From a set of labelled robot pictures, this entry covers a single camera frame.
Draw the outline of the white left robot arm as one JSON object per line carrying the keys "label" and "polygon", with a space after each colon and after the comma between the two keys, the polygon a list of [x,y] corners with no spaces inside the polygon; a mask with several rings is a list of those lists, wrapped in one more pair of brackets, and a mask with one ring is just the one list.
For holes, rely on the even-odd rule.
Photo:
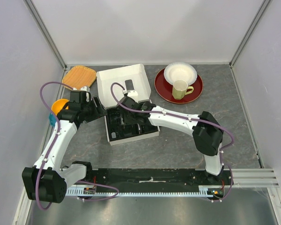
{"label": "white left robot arm", "polygon": [[61,162],[67,147],[82,123],[97,120],[106,115],[97,96],[85,90],[73,90],[70,99],[57,114],[54,131],[39,159],[22,172],[27,196],[30,200],[60,203],[69,187],[80,181],[89,184],[93,180],[91,163],[75,161],[61,171]]}

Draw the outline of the white cardboard box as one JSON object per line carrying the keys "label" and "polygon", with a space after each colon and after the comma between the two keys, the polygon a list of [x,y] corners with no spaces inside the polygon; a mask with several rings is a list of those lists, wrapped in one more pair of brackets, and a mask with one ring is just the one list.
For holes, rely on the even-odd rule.
{"label": "white cardboard box", "polygon": [[98,96],[105,110],[117,107],[111,94],[113,83],[121,84],[125,90],[135,90],[139,95],[139,103],[150,100],[151,88],[143,64],[119,67],[99,71],[97,75]]}

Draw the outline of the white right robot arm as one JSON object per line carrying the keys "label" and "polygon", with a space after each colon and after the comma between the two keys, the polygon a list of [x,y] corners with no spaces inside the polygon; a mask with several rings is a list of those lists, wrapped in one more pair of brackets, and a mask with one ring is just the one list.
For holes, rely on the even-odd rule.
{"label": "white right robot arm", "polygon": [[123,97],[117,108],[124,116],[125,124],[140,124],[166,127],[191,136],[196,149],[204,155],[205,179],[217,184],[222,179],[220,148],[223,131],[214,117],[208,113],[185,114],[164,109],[149,101],[137,103],[131,97]]}

